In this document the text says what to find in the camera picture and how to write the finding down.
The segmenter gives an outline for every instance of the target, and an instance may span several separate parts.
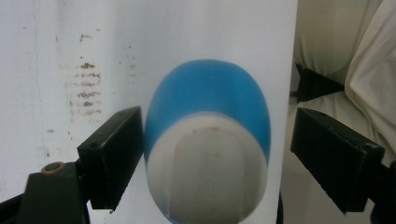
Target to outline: white wall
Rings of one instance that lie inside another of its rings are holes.
[[[76,147],[113,113],[142,105],[174,67],[237,63],[267,99],[269,184],[245,223],[274,223],[290,84],[296,1],[1,1],[0,201],[28,174],[75,161]],[[120,207],[92,223],[166,223],[140,163]]]

